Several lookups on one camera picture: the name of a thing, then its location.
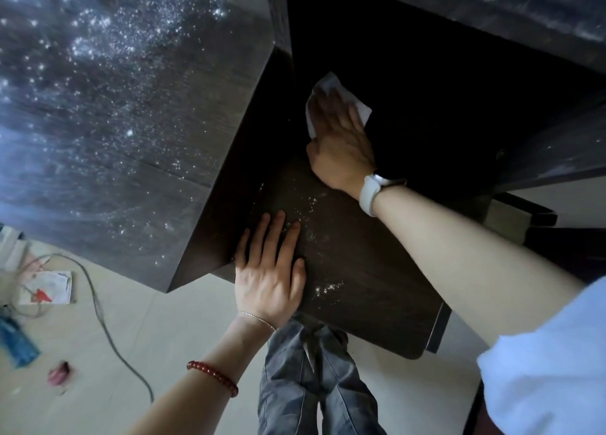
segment leg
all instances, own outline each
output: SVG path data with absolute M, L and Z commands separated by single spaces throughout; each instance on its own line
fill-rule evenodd
M 315 333 L 322 354 L 322 434 L 385 434 L 377 402 L 347 353 L 347 335 L 324 326 Z
M 313 330 L 299 314 L 272 335 L 259 391 L 259 435 L 317 435 L 319 379 L 306 353 L 314 349 Z

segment hand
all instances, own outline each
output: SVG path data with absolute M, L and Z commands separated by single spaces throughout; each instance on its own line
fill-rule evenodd
M 376 167 L 358 109 L 354 103 L 345 104 L 336 89 L 327 96 L 316 88 L 309 102 L 309 115 L 318 137 L 307 145 L 314 174 L 331 188 L 359 201 L 364 178 Z
M 300 222 L 291 225 L 276 259 L 277 243 L 285 218 L 284 211 L 278 211 L 265 238 L 270 215 L 264 213 L 250 244 L 248 262 L 248 229 L 240 238 L 235 255 L 238 310 L 260 317 L 276 328 L 284 326 L 299 307 L 306 281 L 303 258 L 294 263 L 292 278 L 290 269 L 294 247 L 299 238 Z

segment cable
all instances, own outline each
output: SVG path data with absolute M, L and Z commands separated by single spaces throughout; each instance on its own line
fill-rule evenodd
M 39 256 L 39 257 L 35 258 L 34 260 L 30 261 L 29 263 L 27 263 L 24 267 L 21 268 L 21 270 L 19 271 L 17 276 L 19 276 L 23 271 L 25 271 L 31 264 L 33 264 L 37 261 L 40 261 L 43 258 L 47 258 L 49 256 L 60 256 L 62 258 L 68 259 L 69 261 L 72 261 L 73 263 L 77 264 L 80 267 L 80 269 L 84 273 L 84 276 L 86 277 L 86 280 L 88 281 L 88 285 L 90 286 L 90 293 L 93 296 L 93 306 L 95 307 L 95 315 L 97 316 L 97 320 L 99 321 L 99 324 L 101 325 L 101 328 L 102 328 L 103 332 L 105 333 L 105 337 L 107 338 L 108 343 L 110 343 L 111 349 L 114 351 L 114 354 L 118 357 L 118 359 L 124 364 L 124 366 L 127 367 L 147 387 L 147 391 L 149 392 L 149 395 L 150 395 L 150 403 L 153 403 L 155 400 L 155 396 L 154 396 L 154 393 L 152 390 L 152 386 L 150 386 L 150 384 L 147 382 L 146 378 L 144 378 L 141 375 L 141 373 L 139 373 L 139 371 L 135 370 L 133 368 L 133 366 L 125 360 L 125 358 L 120 354 L 120 352 L 118 352 L 117 347 L 114 344 L 114 341 L 110 335 L 110 332 L 107 329 L 107 325 L 105 324 L 105 317 L 103 316 L 103 309 L 101 306 L 101 302 L 99 301 L 99 298 L 97 297 L 97 292 L 95 290 L 95 286 L 93 285 L 93 281 L 91 280 L 90 275 L 88 275 L 88 271 L 86 270 L 86 268 L 79 261 L 73 259 L 72 257 L 62 255 L 60 253 L 49 253 L 48 255 Z

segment red bead bracelet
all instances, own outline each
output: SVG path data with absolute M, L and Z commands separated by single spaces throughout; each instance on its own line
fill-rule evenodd
M 234 398 L 238 395 L 238 386 L 235 385 L 233 381 L 229 379 L 226 375 L 215 370 L 210 365 L 207 365 L 204 362 L 196 362 L 192 360 L 191 362 L 187 363 L 187 370 L 191 370 L 192 368 L 195 368 L 198 371 L 202 371 L 203 373 L 209 374 L 221 384 L 223 384 L 225 387 L 227 387 L 231 392 L 231 398 Z

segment white sleeve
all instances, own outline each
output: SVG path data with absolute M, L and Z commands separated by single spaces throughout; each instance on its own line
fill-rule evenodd
M 605 434 L 606 277 L 535 332 L 501 336 L 478 365 L 505 434 Z

